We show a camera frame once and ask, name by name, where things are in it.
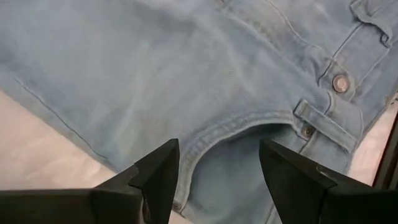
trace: jeans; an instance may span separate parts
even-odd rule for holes
[[[3,0],[0,88],[116,171],[179,138],[174,210],[196,224],[280,223],[258,140],[346,172],[398,89],[396,12],[396,0]]]

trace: white surface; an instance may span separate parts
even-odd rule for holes
[[[371,184],[397,109],[368,134],[350,176]],[[0,189],[94,187],[114,175],[2,92],[0,111]],[[173,213],[170,223],[188,222]]]

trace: metal button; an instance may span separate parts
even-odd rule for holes
[[[312,134],[315,132],[314,128],[312,126],[307,126],[304,128],[304,136],[307,138],[310,138]]]
[[[344,75],[336,75],[333,78],[333,88],[338,93],[344,93],[349,88],[349,80]]]

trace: light blue jeans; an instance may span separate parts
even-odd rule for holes
[[[280,223],[258,141],[345,172],[397,91],[397,12],[396,0],[2,0],[0,87],[117,171],[179,138],[174,210],[196,224]]]

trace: denim fabric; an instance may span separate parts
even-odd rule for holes
[[[397,91],[397,12],[396,0],[3,0],[0,87],[118,171],[179,138],[174,210],[196,224],[279,223],[258,140],[345,172]]]

